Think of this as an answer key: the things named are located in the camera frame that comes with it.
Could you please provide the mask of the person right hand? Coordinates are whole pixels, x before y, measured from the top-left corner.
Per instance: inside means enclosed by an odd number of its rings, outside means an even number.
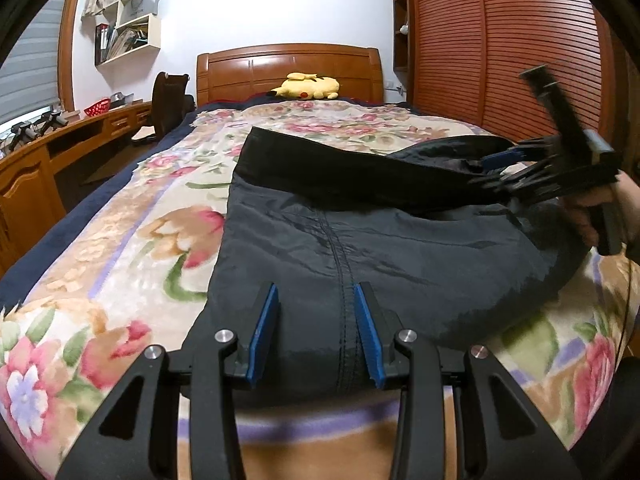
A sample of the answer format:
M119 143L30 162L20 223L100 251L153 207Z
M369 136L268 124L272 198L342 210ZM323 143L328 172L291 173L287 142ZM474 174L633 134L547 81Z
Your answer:
M591 223L589 209L602 204L616 204L624 222L623 240L627 245L639 240L639 187L620 171L615 184L593 188L588 192L561 198L568 220L576 226L588 247L597 246L599 235Z

